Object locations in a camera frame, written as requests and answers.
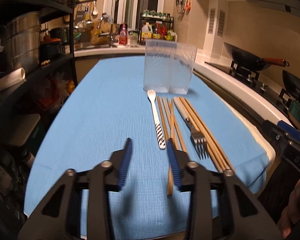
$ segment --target kitchen sink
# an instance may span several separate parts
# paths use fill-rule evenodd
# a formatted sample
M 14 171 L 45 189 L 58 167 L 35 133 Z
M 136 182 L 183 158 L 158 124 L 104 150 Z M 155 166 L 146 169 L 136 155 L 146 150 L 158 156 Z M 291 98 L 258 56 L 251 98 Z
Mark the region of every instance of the kitchen sink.
M 112 47 L 109 47 L 108 44 L 93 45 L 91 42 L 82 42 L 82 43 L 76 44 L 74 46 L 74 50 L 78 51 L 78 50 L 83 50 L 83 49 L 109 49 L 109 48 L 134 48 L 134 47 L 138 47 L 138 45 L 131 46 L 131 45 L 114 44 Z

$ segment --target finger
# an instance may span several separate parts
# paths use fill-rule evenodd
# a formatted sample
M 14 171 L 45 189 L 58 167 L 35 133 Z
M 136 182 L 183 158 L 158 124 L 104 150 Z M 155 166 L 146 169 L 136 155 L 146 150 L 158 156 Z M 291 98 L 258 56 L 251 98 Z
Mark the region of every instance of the finger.
M 279 228 L 283 239 L 285 239 L 291 233 L 291 225 L 288 216 L 288 207 L 285 207 L 283 209 L 277 227 Z
M 296 224 L 300 220 L 300 209 L 298 208 L 298 199 L 296 195 L 296 190 L 293 190 L 290 194 L 288 203 L 288 217 L 293 224 Z
M 294 190 L 296 192 L 296 198 L 297 200 L 300 199 L 300 179 L 298 180 L 297 184 L 294 187 Z

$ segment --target clear plastic cup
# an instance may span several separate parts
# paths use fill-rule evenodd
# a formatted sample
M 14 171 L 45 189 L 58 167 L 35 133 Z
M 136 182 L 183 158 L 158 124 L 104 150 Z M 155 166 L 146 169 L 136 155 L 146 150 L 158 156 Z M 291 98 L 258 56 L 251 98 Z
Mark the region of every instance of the clear plastic cup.
M 146 40 L 143 89 L 157 93 L 188 93 L 197 48 L 190 44 Z

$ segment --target frying pan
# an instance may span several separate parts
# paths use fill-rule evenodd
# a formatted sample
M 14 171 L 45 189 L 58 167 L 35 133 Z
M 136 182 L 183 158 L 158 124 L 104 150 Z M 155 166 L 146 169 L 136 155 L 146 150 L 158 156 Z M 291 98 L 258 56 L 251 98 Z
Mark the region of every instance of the frying pan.
M 260 58 L 250 52 L 240 49 L 229 43 L 224 43 L 226 50 L 231 55 L 233 61 L 238 66 L 247 68 L 251 71 L 265 70 L 271 65 L 277 65 L 281 67 L 289 66 L 289 62 L 282 58 Z
M 298 102 L 300 102 L 300 79 L 295 75 L 283 70 L 282 80 L 286 91 L 293 96 Z

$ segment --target wooden chopstick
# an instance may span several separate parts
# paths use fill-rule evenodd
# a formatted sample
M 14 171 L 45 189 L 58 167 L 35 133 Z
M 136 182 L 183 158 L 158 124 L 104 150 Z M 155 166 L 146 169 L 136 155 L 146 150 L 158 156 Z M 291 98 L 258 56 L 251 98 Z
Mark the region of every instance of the wooden chopstick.
M 169 104 L 169 102 L 168 102 L 168 107 L 169 107 L 169 111 L 171 111 L 171 105 Z M 175 124 L 175 127 L 176 127 L 176 131 L 177 131 L 177 135 L 178 135 L 178 138 L 179 138 L 181 149 L 182 149 L 182 151 L 187 153 L 186 144 L 185 144 L 185 141 L 183 140 L 182 133 L 180 131 L 178 122 L 177 122 L 175 117 L 174 117 L 174 124 Z
M 218 155 L 218 149 L 217 147 L 211 143 L 211 139 L 209 138 L 209 135 L 207 134 L 207 132 L 202 128 L 202 125 L 200 125 L 200 121 L 198 120 L 198 118 L 196 116 L 193 115 L 193 113 L 190 111 L 189 106 L 186 104 L 186 102 L 184 101 L 183 98 L 179 98 L 179 100 L 181 101 L 182 105 L 184 106 L 184 110 L 186 111 L 189 119 L 191 120 L 192 124 L 196 124 L 197 128 L 194 127 L 199 130 L 200 132 L 203 133 L 203 135 L 206 137 L 207 139 L 207 146 L 208 146 L 208 154 L 211 157 L 211 160 L 215 166 L 215 168 L 217 169 L 218 172 L 222 172 L 223 170 L 226 169 L 226 167 L 224 166 L 220 156 Z
M 210 135 L 210 137 L 212 138 L 212 140 L 214 141 L 215 145 L 218 147 L 219 152 L 222 155 L 222 159 L 225 160 L 226 164 L 228 167 L 226 168 L 231 168 L 231 170 L 233 170 L 235 172 L 234 167 L 232 166 L 231 162 L 228 159 L 228 156 L 225 154 L 225 152 L 223 151 L 223 149 L 221 148 L 219 142 L 217 141 L 217 139 L 213 136 L 213 134 L 211 133 L 211 131 L 209 130 L 209 128 L 207 127 L 207 125 L 203 122 L 203 120 L 200 118 L 199 114 L 197 113 L 197 111 L 194 109 L 194 107 L 191 105 L 191 103 L 188 101 L 188 99 L 185 99 L 186 103 L 189 105 L 189 107 L 192 109 L 193 113 L 197 116 L 197 118 L 200 120 L 200 123 L 202 124 L 202 126 L 204 127 L 204 129 L 207 131 L 207 133 Z
M 162 128 L 163 128 L 163 133 L 164 133 L 164 139 L 166 140 L 166 144 L 167 144 L 167 139 L 169 138 L 169 133 L 168 133 L 167 124 L 166 124 L 166 120 L 164 118 L 164 114 L 163 114 L 163 110 L 162 110 L 162 106 L 161 106 L 161 100 L 160 100 L 159 96 L 157 96 L 157 102 L 158 102 L 158 106 L 159 106 L 161 123 L 162 123 Z
M 166 116 L 167 116 L 167 120 L 168 120 L 168 125 L 169 125 L 169 127 L 171 127 L 171 115 L 170 115 L 170 112 L 169 112 L 169 107 L 168 107 L 168 104 L 169 104 L 169 102 L 168 102 L 168 100 L 166 101 L 166 100 L 164 100 L 164 98 L 162 98 L 162 103 L 163 103 L 163 108 L 164 108 L 164 111 L 165 111 L 165 113 L 166 113 Z M 179 148 L 179 145 L 178 145 L 178 142 L 177 141 L 173 141 L 173 144 L 174 144 L 174 147 L 177 149 L 177 150 L 179 150 L 180 148 Z
M 207 139 L 208 154 L 210 156 L 211 155 L 214 156 L 215 160 L 217 161 L 217 163 L 219 164 L 219 166 L 222 170 L 227 169 L 227 164 L 226 164 L 225 160 L 223 160 L 223 158 L 221 157 L 219 149 L 214 144 L 214 141 L 212 140 L 211 136 L 207 133 L 207 131 L 202 126 L 200 119 L 193 113 L 193 111 L 191 110 L 191 108 L 189 107 L 189 105 L 187 104 L 187 102 L 185 101 L 184 98 L 181 99 L 181 102 L 184 105 L 184 107 L 186 108 L 188 114 L 190 115 L 190 117 L 192 118 L 194 123 L 196 123 L 197 126 L 199 127 L 198 130 L 201 131 L 203 133 L 203 135 L 205 136 L 205 138 Z
M 161 122 L 162 122 L 162 127 L 163 127 L 163 133 L 164 133 L 164 137 L 166 140 L 166 144 L 167 144 L 167 140 L 169 139 L 169 134 L 168 134 L 168 129 L 167 129 L 167 124 L 166 121 L 164 119 L 164 114 L 163 114 L 163 110 L 162 110 L 162 106 L 161 106 L 161 100 L 159 97 L 157 97 L 157 102 L 158 102 L 158 106 L 159 106 L 159 112 L 160 112 L 160 116 L 161 116 Z M 171 196 L 173 192 L 173 174 L 172 174 L 172 170 L 171 167 L 169 166 L 168 169 L 168 185 L 167 185 L 167 195 Z
M 173 107 L 172 107 L 172 112 L 170 115 L 170 137 L 173 141 L 173 144 L 175 145 L 175 147 L 178 146 L 178 144 L 176 143 L 176 137 L 174 136 L 174 114 L 173 114 Z M 167 195 L 172 195 L 173 192 L 173 174 L 172 174 L 172 169 L 171 166 L 169 166 L 169 170 L 168 170 L 168 189 L 167 189 Z

